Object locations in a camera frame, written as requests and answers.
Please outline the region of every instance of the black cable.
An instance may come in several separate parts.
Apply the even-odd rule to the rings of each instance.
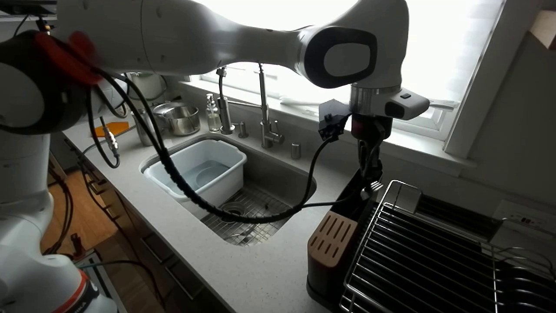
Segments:
[[[96,168],[92,168],[92,165],[87,161],[86,156],[79,155],[80,161],[80,168],[84,168],[84,172],[91,177],[91,181],[98,182],[98,184],[105,184],[106,179],[99,174],[96,174]]]
[[[226,66],[216,69],[219,75],[219,97],[225,99],[225,76],[226,76]]]
[[[99,85],[92,87],[92,90],[101,97],[101,101],[105,102],[105,106],[108,108],[108,111],[110,111],[112,115],[115,115],[117,118],[125,118],[125,113],[127,113],[127,111],[125,111],[125,106],[119,104],[119,106],[124,108],[124,111],[120,113],[120,111],[117,111],[117,108],[113,108],[113,106],[110,104],[106,94],[101,90]]]
[[[113,78],[112,75],[108,75],[106,71],[103,71],[101,68],[91,64],[87,59],[84,59],[80,54],[77,54],[68,43],[65,43],[65,42],[61,42],[61,40],[58,40],[58,38],[54,38],[54,40],[59,43],[59,47],[63,47],[68,54],[72,54],[73,57],[77,57],[77,59],[79,59],[84,66],[87,66],[91,71],[101,75],[101,76],[122,95],[122,99],[124,99],[124,101],[129,104],[129,108],[134,111],[134,115],[136,115],[136,118],[138,118],[138,122],[139,122],[139,127],[143,127],[143,128],[146,130],[146,135],[148,135],[150,141],[153,142],[153,148],[158,151],[158,149],[160,149],[158,141],[157,141],[155,135],[150,132],[150,127],[148,127],[146,122],[141,118],[139,109],[138,109],[138,108],[134,106],[134,102],[129,99],[127,92],[115,82],[115,78]],[[125,82],[131,83],[131,85],[134,87],[134,90],[139,90],[139,88],[136,87],[136,83],[132,83],[127,76],[125,76]],[[155,130],[160,134],[160,130],[158,130],[158,127],[157,127],[157,123],[155,123],[153,111],[150,109],[150,106],[148,106],[146,99],[143,97],[143,94],[141,94],[141,101],[143,101],[143,104],[146,106],[146,111],[148,111],[150,118],[153,120]]]
[[[155,122],[155,113],[150,106],[150,102],[145,99],[143,92],[138,88],[138,85],[129,78],[129,76],[124,76],[124,80],[132,87],[132,90],[139,95],[143,106],[145,106],[145,111],[148,113],[148,116],[152,118],[153,122],[153,130],[155,130],[155,135],[160,142],[160,146],[164,146],[164,137],[162,137],[162,132],[158,128],[158,123]]]
[[[155,295],[157,295],[157,301],[160,302],[160,306],[164,304],[164,295],[158,288],[158,283],[157,283],[157,278],[153,275],[153,271],[139,262],[139,261],[131,261],[131,259],[117,259],[117,261],[103,261],[103,262],[89,262],[89,264],[84,264],[84,266],[79,266],[80,269],[86,269],[86,268],[99,268],[99,266],[115,266],[115,264],[132,264],[132,266],[139,266],[152,280],[152,285],[155,288]]]
[[[98,146],[103,160],[106,161],[108,167],[119,168],[119,165],[120,165],[120,155],[115,153],[115,161],[112,161],[112,160],[108,158],[108,155],[106,155],[106,151],[105,151],[99,137],[98,137],[96,132],[94,132],[92,102],[91,102],[91,101],[87,102],[87,113],[89,113],[89,130],[91,130],[92,141],[94,141],[94,144]]]
[[[63,245],[65,238],[68,236],[70,226],[73,222],[73,195],[68,188],[68,184],[65,182],[65,179],[61,179],[56,170],[52,170],[51,167],[51,175],[54,177],[54,181],[61,186],[63,193],[65,193],[65,200],[66,200],[66,212],[65,212],[65,221],[61,226],[61,233],[59,238],[49,247],[46,248],[44,254],[56,254],[59,250],[59,247]]]
[[[87,181],[87,186],[89,186],[89,189],[94,193],[94,195],[101,195],[101,193],[105,193],[105,189],[98,189],[98,184],[103,184],[103,182],[99,182],[99,181],[94,181],[94,179],[91,179],[91,181]]]
[[[303,207],[332,207],[332,205],[339,205],[339,203],[346,203],[350,201],[353,196],[360,195],[360,188],[357,188],[350,196],[346,198],[339,198],[336,201],[313,201],[313,203],[304,203]]]
[[[110,76],[106,71],[89,64],[82,55],[79,55],[75,50],[72,50],[65,42],[59,42],[61,47],[65,47],[70,54],[73,54],[77,59],[80,59],[86,66],[89,66],[92,71],[99,73],[105,80],[108,80],[115,88],[117,92],[125,99],[125,102],[129,102],[131,109],[134,111],[136,115],[136,120],[139,122],[139,125],[146,130],[150,141],[153,142],[153,148],[157,149],[158,156],[160,156],[160,161],[164,163],[167,174],[171,175],[171,179],[178,184],[178,188],[191,200],[195,201],[197,205],[200,205],[202,208],[205,208],[207,212],[211,214],[216,214],[219,215],[221,219],[225,221],[235,221],[235,222],[251,222],[251,224],[263,224],[263,222],[275,222],[275,221],[280,221],[280,219],[287,219],[294,214],[297,214],[299,210],[303,210],[303,205],[308,198],[308,189],[306,189],[306,195],[303,198],[303,201],[282,214],[277,214],[277,215],[266,215],[266,217],[245,217],[245,215],[238,215],[238,214],[233,214],[233,212],[226,212],[226,210],[219,210],[216,208],[214,205],[211,205],[209,201],[205,201],[198,193],[195,193],[195,189],[185,181],[185,177],[179,174],[179,170],[176,168],[172,158],[171,158],[171,153],[169,149],[165,148],[164,144],[164,139],[162,139],[162,132],[158,128],[158,125],[153,122],[153,130],[155,134],[150,130],[150,127],[146,125],[146,122],[143,120],[139,109],[134,106],[134,102],[129,99],[129,95],[122,90],[122,87],[115,82],[113,76]],[[125,82],[134,88],[134,92],[139,95],[148,116],[152,120],[155,120],[155,115],[148,104],[148,101],[145,99],[143,92],[138,88],[138,85],[129,80],[125,76]],[[320,151],[332,141],[325,141],[318,151],[315,153],[313,156],[313,161],[311,161],[311,170],[310,170],[310,177],[308,179],[313,179],[313,168],[315,168],[315,163],[317,163],[317,158],[320,155]]]
[[[127,116],[127,106],[125,106],[125,101],[122,99],[122,102],[119,104],[119,106],[115,106],[115,109],[119,109],[119,108],[122,108],[122,115],[125,115]]]
[[[117,195],[117,198],[119,198],[120,205],[124,207],[127,219],[132,222],[134,231],[141,236],[141,233],[139,233],[139,229],[138,229],[136,222],[132,221],[132,217],[131,217],[131,214],[129,214],[129,207],[125,205],[124,198],[122,198],[122,196],[120,196],[120,193],[117,193],[117,191],[115,191],[115,195]],[[139,252],[138,252],[136,245],[134,245],[134,243],[132,243],[132,240],[127,236],[127,233],[125,233],[125,231],[124,231],[124,228],[119,224],[119,221],[117,221],[117,219],[113,219],[113,217],[110,217],[110,221],[119,228],[119,231],[122,233],[122,236],[125,238],[125,241],[127,241],[127,243],[129,243],[129,247],[132,248],[134,257],[136,257],[138,261],[141,261],[141,257],[139,257]]]
[[[18,33],[19,33],[21,26],[28,21],[28,17],[30,17],[30,14],[26,14],[26,15],[19,21],[19,24],[18,24],[18,28],[16,28],[16,31],[14,31],[14,35],[13,35],[13,38],[14,38],[14,36],[18,36]]]
[[[138,128],[138,125],[132,125],[132,127],[125,128],[124,132],[117,134],[117,137],[120,137],[120,135],[124,135],[125,132],[131,132],[131,130],[134,130],[134,128]],[[96,144],[87,146],[82,153],[87,155],[92,148],[96,148]]]
[[[86,174],[86,168],[84,168],[84,167],[80,168],[80,172],[82,172],[82,177],[84,177],[84,182],[86,182],[86,189],[87,189],[89,196],[92,198],[92,201],[94,201],[101,210],[106,210],[108,207],[101,205],[101,201],[96,198],[96,195],[92,195],[92,189],[91,189],[91,186],[89,186],[89,179],[87,179],[87,174]]]

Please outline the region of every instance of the dish drying rack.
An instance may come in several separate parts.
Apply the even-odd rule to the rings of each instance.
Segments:
[[[556,311],[548,257],[416,214],[419,198],[416,186],[390,182],[346,275],[339,311]]]

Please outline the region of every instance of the cabinet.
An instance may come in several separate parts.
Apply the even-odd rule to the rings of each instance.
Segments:
[[[105,212],[125,238],[127,255],[153,271],[164,295],[164,311],[231,311],[108,181],[96,179],[94,189],[105,201]]]

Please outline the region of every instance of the window frame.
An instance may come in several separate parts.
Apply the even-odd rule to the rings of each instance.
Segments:
[[[511,0],[503,0],[501,10],[506,10],[508,2],[511,2]],[[214,82],[214,83],[218,82],[216,76],[209,78],[207,75],[202,75],[202,80]],[[471,76],[471,80],[469,80],[468,94],[469,94],[469,90],[473,90],[473,82],[475,82],[475,76]],[[228,88],[237,87],[226,80],[225,80],[225,85],[228,85]],[[268,95],[277,97],[280,101],[280,90],[277,92],[275,87],[268,87]],[[461,135],[457,135],[459,132],[454,132],[454,128],[456,128],[456,123],[461,122],[461,116],[464,116],[464,115],[461,115],[461,111],[464,109],[468,99],[469,97],[464,97],[461,102],[447,102],[447,101],[431,99],[431,109],[430,109],[431,118],[395,120],[395,128],[400,128],[405,132],[416,132],[419,135],[443,141],[445,149],[449,151],[450,148],[456,146],[456,144],[450,144],[449,141],[456,141],[461,137]]]
[[[516,57],[516,52],[534,19],[537,17],[537,12],[549,5],[551,3],[548,0],[504,0],[496,28],[492,29],[492,36],[485,45],[483,55],[478,61],[478,68],[471,76],[463,102],[450,104],[433,99],[433,109],[442,111],[442,116],[433,120],[436,127],[419,130],[419,127],[410,123],[397,122],[388,144],[395,149],[402,149],[407,160],[416,156],[426,158],[424,155],[428,155],[431,156],[428,161],[443,160],[456,163],[456,167],[457,163],[469,167],[473,163],[469,161],[473,144],[482,132],[489,111],[496,104],[496,97]],[[271,108],[282,113],[296,115],[306,120],[318,118],[317,106],[313,106],[315,111],[310,109],[311,113],[306,115],[306,108],[303,106],[285,106],[280,104],[278,99],[273,99],[271,102],[275,102]]]
[[[504,78],[546,0],[506,0],[443,149],[469,158]]]

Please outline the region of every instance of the gray countertop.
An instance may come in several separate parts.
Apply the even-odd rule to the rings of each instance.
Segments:
[[[186,146],[204,137],[205,132],[207,127],[202,125],[198,134],[165,139],[165,144],[169,149]],[[92,144],[86,122],[65,130],[65,135],[80,151]],[[231,139],[261,149],[256,139],[238,139],[237,135]],[[136,130],[122,134],[119,144],[122,158],[119,168],[110,168],[96,148],[89,149],[86,156],[230,308],[240,313],[327,311],[310,297],[306,275],[308,240],[330,207],[306,208],[296,214],[268,241],[231,245],[141,174],[141,168],[157,153],[153,148],[141,146]],[[303,170],[310,168],[308,160],[294,161],[284,151],[273,155]],[[317,165],[317,191],[310,201],[336,200],[351,174],[353,170],[346,170],[343,165],[337,168]]]

